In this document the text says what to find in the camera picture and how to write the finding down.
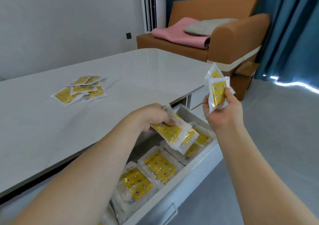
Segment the blue curtain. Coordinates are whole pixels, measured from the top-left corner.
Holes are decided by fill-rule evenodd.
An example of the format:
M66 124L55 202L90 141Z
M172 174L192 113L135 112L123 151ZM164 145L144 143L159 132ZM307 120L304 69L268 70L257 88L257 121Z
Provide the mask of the blue curtain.
M173 1L166 0L167 16ZM274 75L279 82L319 87L318 0L259 0L256 13L268 13L271 26L257 57L255 78Z

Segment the white table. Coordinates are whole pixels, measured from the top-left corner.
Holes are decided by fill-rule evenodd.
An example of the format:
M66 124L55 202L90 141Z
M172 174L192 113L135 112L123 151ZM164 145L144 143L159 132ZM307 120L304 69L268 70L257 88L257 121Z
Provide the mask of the white table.
M209 67L140 49L0 82L0 197L95 143L131 111L200 88ZM70 106L50 98L87 74L107 77L108 97Z

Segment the sofa backrest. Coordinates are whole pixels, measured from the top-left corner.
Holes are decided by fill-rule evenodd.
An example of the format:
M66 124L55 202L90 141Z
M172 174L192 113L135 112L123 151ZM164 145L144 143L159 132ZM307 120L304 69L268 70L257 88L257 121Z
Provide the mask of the sofa backrest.
M197 20L251 16L258 0L183 0L174 1L168 26L184 17Z

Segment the orange sofa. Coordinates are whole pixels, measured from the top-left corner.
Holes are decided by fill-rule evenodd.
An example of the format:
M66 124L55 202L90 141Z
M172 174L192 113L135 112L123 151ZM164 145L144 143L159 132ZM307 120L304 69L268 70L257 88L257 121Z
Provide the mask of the orange sofa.
M257 2L258 0L174 1L168 26L184 17L197 20L237 18L238 21L217 27L211 35L208 49L175 44L154 38L152 33L136 37L138 49L157 48L203 62L216 62L224 75L236 75L235 71L242 63L255 61L269 27L268 14L253 15ZM242 89L233 88L236 92Z

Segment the open drawer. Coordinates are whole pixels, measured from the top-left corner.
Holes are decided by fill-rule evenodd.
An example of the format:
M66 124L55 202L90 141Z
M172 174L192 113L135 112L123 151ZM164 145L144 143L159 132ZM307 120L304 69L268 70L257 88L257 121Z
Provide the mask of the open drawer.
M173 109L186 122L195 121L211 130L207 122L192 114L185 106L179 104ZM148 138L133 149L129 161L136 162L151 147L159 145L161 140L162 137L157 134ZM178 213L178 207L222 159L220 147L215 139L124 224L168 224Z

